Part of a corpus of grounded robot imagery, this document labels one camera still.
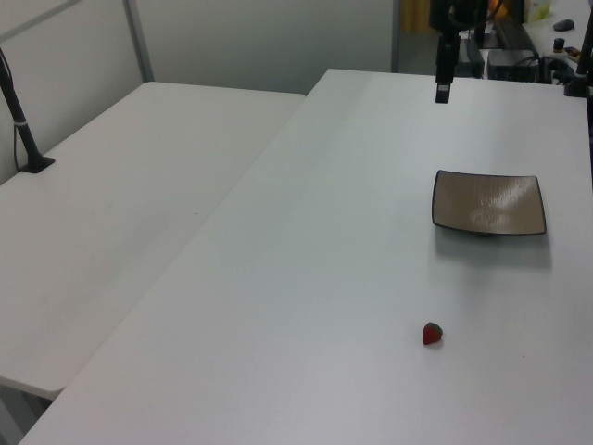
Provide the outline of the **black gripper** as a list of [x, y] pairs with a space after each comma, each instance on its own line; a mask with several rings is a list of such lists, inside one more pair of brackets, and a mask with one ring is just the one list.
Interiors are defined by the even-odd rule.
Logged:
[[473, 1], [431, 0], [429, 26], [440, 34], [436, 53], [435, 102], [447, 104], [459, 59], [459, 33], [473, 26]]

